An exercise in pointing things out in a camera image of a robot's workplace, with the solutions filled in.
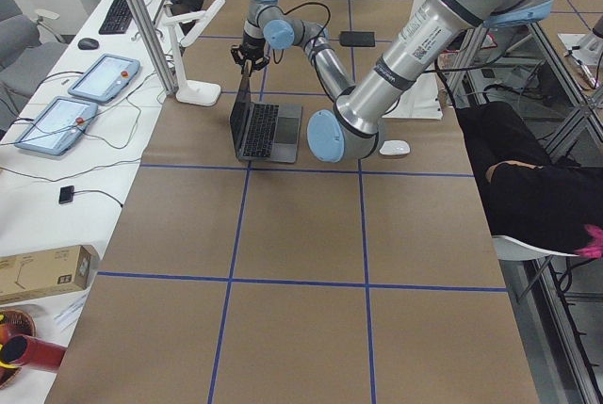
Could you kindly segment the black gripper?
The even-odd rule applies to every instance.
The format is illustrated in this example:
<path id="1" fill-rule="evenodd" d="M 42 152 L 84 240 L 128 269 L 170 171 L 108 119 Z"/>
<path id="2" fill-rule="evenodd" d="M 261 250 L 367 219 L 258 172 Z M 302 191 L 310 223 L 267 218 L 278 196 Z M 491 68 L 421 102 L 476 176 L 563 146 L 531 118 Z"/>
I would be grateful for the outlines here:
<path id="1" fill-rule="evenodd" d="M 243 43 L 233 45 L 230 54 L 235 64 L 241 67 L 242 76 L 250 76 L 252 70 L 262 70 L 269 65 L 269 57 L 258 46 Z"/>

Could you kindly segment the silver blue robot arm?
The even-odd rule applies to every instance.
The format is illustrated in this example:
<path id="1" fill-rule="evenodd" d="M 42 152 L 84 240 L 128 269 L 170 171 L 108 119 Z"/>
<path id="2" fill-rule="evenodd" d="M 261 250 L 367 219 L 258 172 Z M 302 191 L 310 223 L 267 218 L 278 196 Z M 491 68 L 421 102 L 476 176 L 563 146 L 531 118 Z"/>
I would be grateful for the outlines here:
<path id="1" fill-rule="evenodd" d="M 323 162 L 362 159 L 383 145 L 385 112 L 463 31 L 543 20 L 553 0 L 425 0 L 359 83 L 353 83 L 321 25 L 286 15 L 278 0 L 250 0 L 242 43 L 231 50 L 243 69 L 269 61 L 265 47 L 299 46 L 334 105 L 307 125 L 313 155 Z"/>

